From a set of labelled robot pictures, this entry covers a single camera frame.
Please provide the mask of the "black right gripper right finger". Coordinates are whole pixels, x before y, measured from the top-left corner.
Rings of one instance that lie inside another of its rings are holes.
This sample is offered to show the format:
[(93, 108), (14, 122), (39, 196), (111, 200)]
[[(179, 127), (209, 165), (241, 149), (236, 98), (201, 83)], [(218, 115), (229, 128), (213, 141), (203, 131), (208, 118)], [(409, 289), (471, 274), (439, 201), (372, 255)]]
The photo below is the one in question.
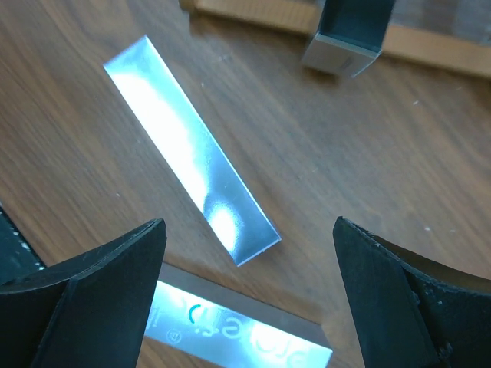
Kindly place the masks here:
[(339, 217), (334, 247), (367, 367), (488, 367), (490, 281)]

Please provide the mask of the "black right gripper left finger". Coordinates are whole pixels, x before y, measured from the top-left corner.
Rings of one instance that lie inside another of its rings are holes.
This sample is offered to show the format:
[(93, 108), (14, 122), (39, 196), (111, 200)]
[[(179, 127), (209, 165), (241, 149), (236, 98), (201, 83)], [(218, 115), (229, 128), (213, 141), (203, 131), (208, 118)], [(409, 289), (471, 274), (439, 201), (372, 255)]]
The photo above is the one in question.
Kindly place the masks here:
[(3, 367), (135, 367), (166, 248), (156, 218), (1, 286)]

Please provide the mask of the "silver R&O box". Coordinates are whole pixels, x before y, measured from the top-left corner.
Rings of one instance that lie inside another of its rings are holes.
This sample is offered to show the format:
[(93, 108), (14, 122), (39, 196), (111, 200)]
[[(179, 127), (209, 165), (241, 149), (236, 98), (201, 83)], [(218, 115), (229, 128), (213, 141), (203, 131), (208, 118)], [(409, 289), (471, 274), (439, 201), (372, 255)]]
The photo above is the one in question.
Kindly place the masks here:
[(302, 64), (339, 77), (355, 77), (381, 54), (394, 0), (326, 1)]

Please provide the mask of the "silver toothpaste box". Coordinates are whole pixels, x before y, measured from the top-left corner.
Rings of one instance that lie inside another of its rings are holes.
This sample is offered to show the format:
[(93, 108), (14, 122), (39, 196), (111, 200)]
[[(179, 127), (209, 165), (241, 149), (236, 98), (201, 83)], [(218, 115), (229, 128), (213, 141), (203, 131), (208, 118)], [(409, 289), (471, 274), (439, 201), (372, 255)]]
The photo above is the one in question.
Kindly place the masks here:
[(104, 69), (236, 265), (282, 240), (147, 36)]
[(164, 263), (147, 337), (221, 367), (326, 367), (322, 327)]

